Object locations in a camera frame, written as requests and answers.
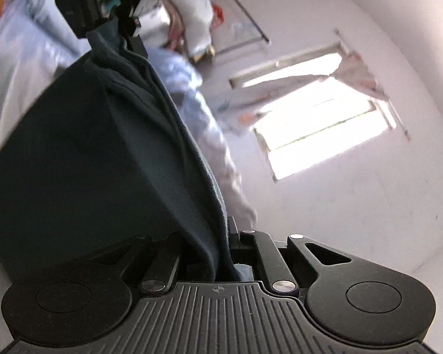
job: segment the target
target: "dark blue cloth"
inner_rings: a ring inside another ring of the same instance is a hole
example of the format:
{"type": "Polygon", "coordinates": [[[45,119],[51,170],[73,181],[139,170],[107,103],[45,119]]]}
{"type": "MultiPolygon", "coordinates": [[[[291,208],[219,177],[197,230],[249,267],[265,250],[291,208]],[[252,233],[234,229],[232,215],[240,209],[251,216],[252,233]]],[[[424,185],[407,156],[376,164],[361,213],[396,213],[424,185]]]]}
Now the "dark blue cloth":
{"type": "Polygon", "coordinates": [[[156,72],[113,21],[0,151],[0,259],[12,279],[137,234],[179,230],[200,279],[236,280],[222,196],[156,72]]]}

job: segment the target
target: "window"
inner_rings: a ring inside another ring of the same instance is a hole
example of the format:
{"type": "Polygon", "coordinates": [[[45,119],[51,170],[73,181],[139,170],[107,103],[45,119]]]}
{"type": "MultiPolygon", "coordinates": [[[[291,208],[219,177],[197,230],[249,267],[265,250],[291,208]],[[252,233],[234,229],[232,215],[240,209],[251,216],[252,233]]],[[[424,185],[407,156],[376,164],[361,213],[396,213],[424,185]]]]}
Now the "window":
{"type": "MultiPolygon", "coordinates": [[[[284,67],[249,79],[243,86],[293,75],[329,75],[341,62],[339,53],[284,67]]],[[[395,123],[380,105],[334,78],[317,81],[269,104],[255,125],[261,147],[280,180],[378,136],[395,123]]]]}

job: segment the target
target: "window frame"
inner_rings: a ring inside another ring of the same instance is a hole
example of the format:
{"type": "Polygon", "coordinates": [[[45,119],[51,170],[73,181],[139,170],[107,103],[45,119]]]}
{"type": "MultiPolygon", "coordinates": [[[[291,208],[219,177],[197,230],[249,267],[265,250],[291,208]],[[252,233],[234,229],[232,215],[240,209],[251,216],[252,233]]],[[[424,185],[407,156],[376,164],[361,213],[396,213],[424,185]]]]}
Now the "window frame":
{"type": "MultiPolygon", "coordinates": [[[[230,86],[232,87],[232,89],[239,89],[239,88],[242,88],[244,86],[244,84],[246,84],[247,82],[249,82],[249,81],[251,81],[251,80],[253,80],[255,78],[262,77],[262,76],[264,76],[266,74],[282,70],[284,68],[296,65],[298,63],[302,63],[302,62],[305,62],[305,61],[310,61],[310,60],[313,60],[315,58],[320,58],[320,57],[322,57],[324,55],[328,55],[328,54],[331,54],[331,53],[338,53],[342,58],[344,58],[344,57],[347,56],[348,51],[343,47],[343,45],[341,44],[340,41],[337,41],[337,42],[335,42],[335,43],[333,43],[333,44],[331,44],[329,46],[326,46],[326,47],[325,46],[317,47],[317,48],[313,48],[311,50],[295,53],[293,55],[287,55],[287,56],[278,58],[277,60],[269,61],[267,63],[261,64],[261,65],[257,65],[257,66],[255,66],[253,68],[245,69],[242,72],[240,72],[237,75],[235,75],[234,77],[230,78],[229,79],[229,83],[230,83],[230,86]]],[[[323,129],[321,129],[319,131],[313,132],[312,134],[300,137],[300,138],[298,138],[296,140],[291,141],[290,143],[288,143],[286,145],[282,145],[282,146],[278,147],[277,149],[281,149],[282,147],[285,147],[285,146],[290,145],[292,143],[299,142],[301,140],[306,139],[307,137],[310,137],[310,136],[315,135],[317,133],[323,132],[326,129],[330,129],[330,128],[333,128],[333,127],[338,126],[340,124],[346,123],[347,121],[350,121],[350,120],[352,120],[354,118],[357,118],[357,117],[359,117],[361,115],[365,115],[366,113],[373,112],[375,110],[378,110],[378,112],[381,113],[384,121],[387,124],[388,129],[389,130],[393,129],[394,127],[392,126],[390,120],[391,119],[395,120],[395,119],[393,118],[392,114],[387,114],[385,112],[385,108],[383,107],[383,104],[377,102],[377,100],[374,100],[374,99],[371,98],[368,101],[369,101],[369,104],[370,104],[371,108],[367,112],[364,112],[364,113],[358,114],[358,115],[356,115],[354,117],[347,118],[345,120],[339,121],[339,122],[337,122],[335,124],[327,126],[326,128],[323,128],[323,129]]],[[[271,153],[272,150],[269,149],[269,147],[267,145],[267,142],[265,141],[265,138],[256,129],[256,127],[253,128],[253,132],[254,132],[254,135],[255,135],[255,137],[256,137],[256,139],[258,141],[260,149],[263,152],[263,154],[265,155],[265,158],[266,158],[266,160],[268,162],[269,168],[270,168],[271,173],[272,173],[273,180],[276,183],[276,182],[280,181],[280,179],[276,178],[275,171],[274,171],[273,166],[272,166],[272,164],[271,164],[271,162],[269,160],[269,153],[271,153]]]]}

